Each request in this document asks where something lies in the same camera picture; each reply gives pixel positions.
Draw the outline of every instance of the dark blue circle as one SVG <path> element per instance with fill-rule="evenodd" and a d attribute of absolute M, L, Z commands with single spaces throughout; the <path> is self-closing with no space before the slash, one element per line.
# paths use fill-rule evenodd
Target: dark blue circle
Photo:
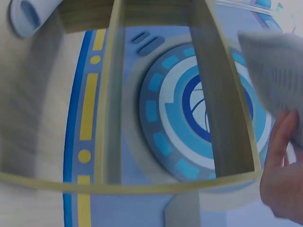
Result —
<path fill-rule="evenodd" d="M 183 113 L 186 118 L 186 121 L 188 122 L 188 124 L 190 125 L 192 130 L 201 138 L 205 139 L 208 142 L 212 142 L 211 134 L 207 130 L 201 128 L 201 126 L 195 121 L 194 116 L 193 116 L 194 109 L 197 107 L 197 105 L 199 105 L 201 102 L 204 102 L 205 100 L 201 99 L 192 110 L 190 108 L 190 95 L 192 94 L 193 90 L 199 83 L 201 83 L 201 80 L 200 80 L 200 76 L 197 75 L 194 78 L 192 78 L 190 80 L 190 82 L 186 85 L 184 92 L 183 92 L 183 96 L 182 96 L 182 109 L 183 109 Z M 248 92 L 246 91 L 246 89 L 245 88 L 243 88 L 243 89 L 244 89 L 244 94 L 245 94 L 245 97 L 247 100 L 247 104 L 249 106 L 250 116 L 251 116 L 251 119 L 253 119 L 252 101 L 251 101 L 251 98 L 250 98 Z"/>

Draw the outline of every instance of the yellow dash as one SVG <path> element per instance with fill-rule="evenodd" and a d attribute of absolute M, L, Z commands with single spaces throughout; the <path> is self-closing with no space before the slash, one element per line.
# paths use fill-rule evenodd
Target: yellow dash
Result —
<path fill-rule="evenodd" d="M 79 175 L 78 184 L 90 184 L 90 176 Z M 90 195 L 78 194 L 78 226 L 91 227 Z"/>
<path fill-rule="evenodd" d="M 80 140 L 91 140 L 97 80 L 97 73 L 88 74 L 82 108 Z"/>
<path fill-rule="evenodd" d="M 103 47 L 104 42 L 104 36 L 105 36 L 106 29 L 99 29 L 96 33 L 93 51 L 101 51 Z"/>

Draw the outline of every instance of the circular emblem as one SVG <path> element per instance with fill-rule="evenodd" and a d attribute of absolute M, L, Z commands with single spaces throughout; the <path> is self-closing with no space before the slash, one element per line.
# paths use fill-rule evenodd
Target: circular emblem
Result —
<path fill-rule="evenodd" d="M 263 159 L 271 116 L 257 100 L 242 54 L 232 48 L 232 56 Z M 138 106 L 147 143 L 157 160 L 173 176 L 185 182 L 215 178 L 203 86 L 192 44 L 174 47 L 151 65 L 141 87 Z"/>

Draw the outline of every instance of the beige wall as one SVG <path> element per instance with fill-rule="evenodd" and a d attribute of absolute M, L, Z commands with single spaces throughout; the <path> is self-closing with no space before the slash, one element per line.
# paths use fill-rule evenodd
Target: beige wall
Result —
<path fill-rule="evenodd" d="M 66 35 L 55 13 L 29 40 L 0 1 L 0 169 L 62 180 L 71 87 L 84 33 Z M 63 226 L 62 194 L 0 183 L 0 225 Z"/>

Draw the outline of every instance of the white paper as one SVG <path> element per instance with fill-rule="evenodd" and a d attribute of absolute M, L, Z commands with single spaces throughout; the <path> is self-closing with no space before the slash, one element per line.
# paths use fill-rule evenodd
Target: white paper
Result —
<path fill-rule="evenodd" d="M 282 110 L 298 111 L 299 126 L 292 142 L 303 148 L 303 38 L 274 32 L 239 32 L 239 42 L 263 107 L 275 118 Z"/>

